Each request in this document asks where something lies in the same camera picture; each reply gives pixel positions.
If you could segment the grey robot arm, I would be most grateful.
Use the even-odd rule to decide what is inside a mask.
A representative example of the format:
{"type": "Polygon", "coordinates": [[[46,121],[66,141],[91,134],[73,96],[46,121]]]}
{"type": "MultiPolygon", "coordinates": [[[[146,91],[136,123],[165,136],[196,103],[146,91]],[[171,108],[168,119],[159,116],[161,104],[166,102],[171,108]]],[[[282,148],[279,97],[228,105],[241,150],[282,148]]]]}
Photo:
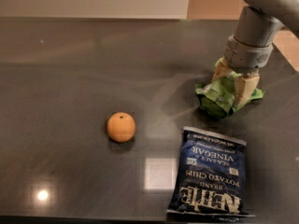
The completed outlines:
{"type": "Polygon", "coordinates": [[[273,40],[282,27],[299,37],[299,0],[244,0],[233,35],[217,66],[214,79],[227,77],[233,72],[235,105],[244,105],[256,89],[259,70],[264,67],[273,50],[273,40]]]}

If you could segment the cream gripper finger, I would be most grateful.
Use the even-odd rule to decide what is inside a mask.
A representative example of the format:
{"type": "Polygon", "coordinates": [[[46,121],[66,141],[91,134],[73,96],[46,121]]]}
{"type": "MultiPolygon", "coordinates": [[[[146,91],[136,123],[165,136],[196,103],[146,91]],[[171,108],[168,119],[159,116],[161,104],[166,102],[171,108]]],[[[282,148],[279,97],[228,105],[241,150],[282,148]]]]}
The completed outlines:
{"type": "Polygon", "coordinates": [[[215,71],[212,80],[218,80],[224,77],[233,77],[235,71],[228,65],[228,62],[224,58],[219,58],[215,63],[215,71]]]}
{"type": "Polygon", "coordinates": [[[258,73],[241,74],[235,78],[235,106],[245,105],[260,81],[258,73]]]}

